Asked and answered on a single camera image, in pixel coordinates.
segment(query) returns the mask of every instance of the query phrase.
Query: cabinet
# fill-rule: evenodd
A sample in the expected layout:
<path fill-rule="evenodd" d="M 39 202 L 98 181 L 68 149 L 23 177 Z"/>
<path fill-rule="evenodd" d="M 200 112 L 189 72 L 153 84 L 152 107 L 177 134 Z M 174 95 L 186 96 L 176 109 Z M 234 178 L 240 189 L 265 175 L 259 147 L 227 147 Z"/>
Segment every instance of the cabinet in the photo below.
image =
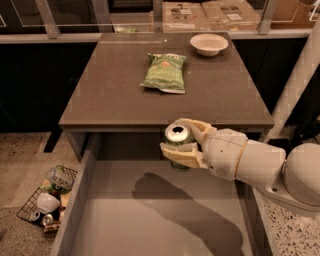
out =
<path fill-rule="evenodd" d="M 1 132 L 57 128 L 95 47 L 83 44 L 0 45 Z"/>

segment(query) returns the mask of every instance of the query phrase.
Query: white bowl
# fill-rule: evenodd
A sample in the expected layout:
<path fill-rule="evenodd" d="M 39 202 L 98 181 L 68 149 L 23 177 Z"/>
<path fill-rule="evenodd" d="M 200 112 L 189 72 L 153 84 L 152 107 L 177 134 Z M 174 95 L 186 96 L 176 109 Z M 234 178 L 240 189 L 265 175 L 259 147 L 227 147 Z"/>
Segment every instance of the white bowl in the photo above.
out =
<path fill-rule="evenodd" d="M 199 54 L 212 57 L 228 47 L 228 41 L 215 34 L 199 34 L 191 38 L 190 43 Z"/>

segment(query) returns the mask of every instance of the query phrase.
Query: can lid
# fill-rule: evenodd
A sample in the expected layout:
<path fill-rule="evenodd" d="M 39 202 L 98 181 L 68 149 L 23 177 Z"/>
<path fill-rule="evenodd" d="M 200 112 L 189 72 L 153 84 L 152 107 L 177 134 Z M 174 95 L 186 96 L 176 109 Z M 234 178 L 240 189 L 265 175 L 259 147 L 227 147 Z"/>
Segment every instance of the can lid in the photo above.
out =
<path fill-rule="evenodd" d="M 173 123 L 167 127 L 165 135 L 171 142 L 183 142 L 190 136 L 190 129 L 186 125 Z"/>

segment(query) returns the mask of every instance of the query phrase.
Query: ceramic bowl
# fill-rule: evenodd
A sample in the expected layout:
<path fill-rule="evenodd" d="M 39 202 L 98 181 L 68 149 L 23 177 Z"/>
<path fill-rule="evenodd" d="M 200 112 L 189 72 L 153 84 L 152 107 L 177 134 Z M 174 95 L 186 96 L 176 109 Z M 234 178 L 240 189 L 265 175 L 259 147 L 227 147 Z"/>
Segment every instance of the ceramic bowl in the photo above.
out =
<path fill-rule="evenodd" d="M 199 54 L 207 57 L 217 55 L 221 50 L 228 47 L 228 41 L 215 34 L 199 34 L 191 38 L 190 43 Z"/>
<path fill-rule="evenodd" d="M 37 198 L 38 211 L 47 214 L 54 212 L 60 206 L 60 201 L 48 193 L 40 193 Z"/>

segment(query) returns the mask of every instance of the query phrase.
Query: white pole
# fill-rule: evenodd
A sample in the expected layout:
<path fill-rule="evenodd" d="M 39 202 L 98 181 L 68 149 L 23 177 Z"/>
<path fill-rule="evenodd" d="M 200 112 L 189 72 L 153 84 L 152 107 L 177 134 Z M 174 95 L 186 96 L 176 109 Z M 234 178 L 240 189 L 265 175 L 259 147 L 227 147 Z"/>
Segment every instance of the white pole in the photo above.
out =
<path fill-rule="evenodd" d="M 274 127 L 264 139 L 281 138 L 280 133 L 287 122 L 302 93 L 306 89 L 320 63 L 320 19 L 315 23 L 308 40 L 295 64 L 292 73 L 276 104 L 272 117 Z"/>

